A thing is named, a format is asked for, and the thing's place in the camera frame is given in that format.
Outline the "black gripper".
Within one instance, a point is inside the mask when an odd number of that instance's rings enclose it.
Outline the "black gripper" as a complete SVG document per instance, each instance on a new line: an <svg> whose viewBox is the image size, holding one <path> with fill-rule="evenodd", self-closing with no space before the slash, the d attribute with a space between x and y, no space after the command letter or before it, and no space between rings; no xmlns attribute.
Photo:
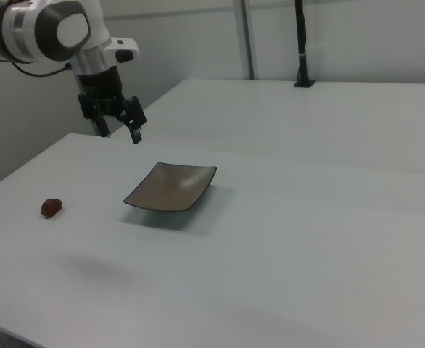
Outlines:
<svg viewBox="0 0 425 348"><path fill-rule="evenodd" d="M141 128L147 122L139 99L125 99L118 69L111 67L94 75L77 75L80 88L78 101L83 117L91 121L95 134L107 137L110 134L104 115L119 115L118 120L129 130L131 140L142 140Z"/></svg>

